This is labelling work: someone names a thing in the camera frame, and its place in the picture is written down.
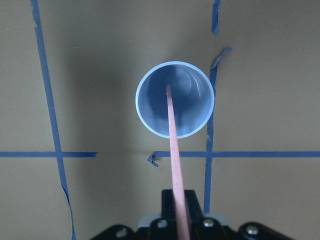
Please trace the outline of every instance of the blue painter's tape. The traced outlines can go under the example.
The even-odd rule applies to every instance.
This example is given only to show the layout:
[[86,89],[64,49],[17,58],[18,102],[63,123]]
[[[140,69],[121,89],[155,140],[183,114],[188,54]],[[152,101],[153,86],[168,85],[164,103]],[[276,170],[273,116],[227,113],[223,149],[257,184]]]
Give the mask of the blue painter's tape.
[[320,151],[220,151],[213,158],[320,158]]
[[95,158],[97,152],[0,151],[0,158]]
[[70,220],[70,228],[71,228],[71,239],[76,239],[76,233],[75,233],[75,228],[74,228],[74,218],[72,215],[72,210],[71,210],[71,205],[70,205],[70,201],[69,201],[69,197],[65,191],[64,188],[62,188],[64,196],[65,196],[65,200],[68,203],[68,212],[69,212],[69,220]]
[[[180,151],[182,158],[320,158],[320,151]],[[168,158],[169,151],[155,151],[149,158]]]
[[[215,69],[216,67],[218,67],[219,63],[221,62],[222,58],[230,51],[232,50],[232,46],[227,46],[223,52],[220,54],[220,56],[217,57],[216,61],[214,62],[213,66],[210,68],[210,70],[213,70]],[[216,79],[212,79],[212,81],[214,81],[214,87],[216,87]]]
[[[33,10],[32,10],[33,19],[37,24],[34,30],[35,30],[36,41],[38,45],[42,78],[44,83],[46,101],[48,105],[54,149],[55,149],[55,152],[61,153],[62,151],[61,151],[61,144],[60,144],[60,138],[59,138],[58,123],[57,123],[57,117],[56,117],[56,111],[55,111],[54,97],[52,94],[51,83],[50,83],[49,68],[48,68],[48,62],[47,62],[47,56],[46,56],[44,35],[42,31],[42,26],[41,26],[38,0],[30,0],[30,3],[31,3],[31,6],[33,7]],[[56,160],[58,165],[61,186],[63,188],[63,191],[65,192],[65,196],[67,198],[67,202],[70,207],[70,199],[69,199],[67,179],[66,179],[66,173],[65,173],[65,167],[64,167],[64,160],[63,160],[63,157],[59,155],[57,155]],[[71,221],[71,226],[72,226],[71,239],[76,240],[73,221]]]
[[[219,0],[214,1],[214,6],[217,5],[217,14],[219,13]],[[218,20],[216,23],[216,31],[218,32]],[[210,82],[212,84],[214,97],[216,97],[216,81],[217,81],[217,74],[218,74],[218,65],[222,58],[232,49],[231,46],[226,47],[222,54],[216,59],[214,65],[210,68]],[[208,156],[213,152],[214,149],[214,113],[215,107],[213,107],[212,115],[207,122],[206,132],[208,138],[206,140],[206,154],[207,157],[205,158],[205,172],[204,172],[204,203],[203,203],[203,212],[208,214],[210,212],[210,202],[211,202],[211,178],[212,178],[212,157]]]
[[212,25],[211,32],[217,36],[219,30],[219,8],[220,8],[220,0],[214,0],[214,4],[212,6]]
[[154,158],[156,158],[156,153],[157,152],[155,151],[148,157],[148,162],[150,162],[153,166],[158,167],[159,165],[153,160]]

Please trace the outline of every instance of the bolt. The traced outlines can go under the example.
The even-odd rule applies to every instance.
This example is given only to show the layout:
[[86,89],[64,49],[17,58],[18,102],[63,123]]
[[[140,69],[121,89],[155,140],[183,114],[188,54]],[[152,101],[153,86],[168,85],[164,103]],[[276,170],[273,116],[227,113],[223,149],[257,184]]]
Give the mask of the bolt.
[[158,226],[159,229],[164,229],[168,226],[168,222],[164,219],[160,219],[156,225]]
[[259,233],[259,230],[256,226],[249,225],[246,227],[246,232],[250,235],[257,235]]
[[211,218],[204,219],[202,223],[203,223],[203,226],[205,226],[206,228],[210,228],[215,225],[215,221]]
[[119,230],[115,233],[115,236],[116,236],[118,239],[121,239],[121,238],[124,238],[127,234],[128,234],[127,229],[123,227],[123,228],[119,229]]

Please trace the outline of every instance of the pink stick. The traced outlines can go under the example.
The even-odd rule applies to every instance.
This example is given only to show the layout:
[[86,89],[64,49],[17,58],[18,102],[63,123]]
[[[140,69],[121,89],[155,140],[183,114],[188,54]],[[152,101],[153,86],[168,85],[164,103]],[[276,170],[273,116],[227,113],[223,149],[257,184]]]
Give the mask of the pink stick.
[[168,104],[172,189],[175,203],[177,238],[178,240],[190,240],[185,189],[182,179],[174,106],[172,103],[170,85],[166,86],[166,99]]

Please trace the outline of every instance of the tape line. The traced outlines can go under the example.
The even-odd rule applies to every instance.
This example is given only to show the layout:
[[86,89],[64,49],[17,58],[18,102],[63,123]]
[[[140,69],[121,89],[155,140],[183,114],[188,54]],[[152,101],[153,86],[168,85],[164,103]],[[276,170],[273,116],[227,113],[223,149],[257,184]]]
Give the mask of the tape line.
[[211,32],[213,35],[218,35],[219,30],[219,8],[220,8],[220,0],[214,0],[212,6],[212,25],[211,25]]
[[[222,54],[218,56],[213,66],[210,68],[210,82],[214,92],[214,98],[216,98],[216,81],[218,74],[218,65],[223,57],[232,49],[231,46],[226,47]],[[213,111],[209,121],[207,122],[206,132],[208,138],[206,140],[206,155],[205,158],[205,172],[204,172],[204,203],[203,203],[203,212],[208,214],[210,212],[210,202],[211,202],[211,178],[212,178],[212,156],[209,156],[210,153],[213,152],[214,149],[214,113],[215,113],[215,105],[216,101],[214,101]]]
[[[155,151],[149,158],[169,158],[169,151]],[[320,151],[180,151],[181,158],[320,158]]]
[[[47,101],[47,105],[48,105],[54,149],[55,149],[56,153],[59,153],[59,155],[56,156],[56,160],[57,160],[57,165],[58,165],[60,182],[61,182],[62,189],[63,189],[65,196],[66,196],[66,199],[67,199],[68,207],[70,208],[70,199],[69,199],[67,179],[66,179],[66,173],[65,173],[65,167],[64,167],[64,160],[63,160],[63,157],[60,155],[62,151],[61,151],[58,123],[57,123],[57,117],[56,117],[56,111],[55,111],[54,97],[52,94],[51,83],[50,83],[48,62],[47,62],[46,49],[45,49],[45,41],[44,41],[44,36],[43,36],[43,31],[42,31],[42,26],[41,26],[38,0],[30,0],[30,3],[31,3],[31,6],[33,7],[33,10],[32,10],[33,19],[37,25],[34,28],[34,30],[35,30],[36,41],[37,41],[37,45],[38,45],[42,78],[43,78],[43,83],[44,83],[46,101]],[[76,234],[75,234],[75,229],[74,229],[74,225],[73,225],[72,214],[70,214],[70,223],[71,223],[71,228],[72,228],[71,239],[76,240]]]

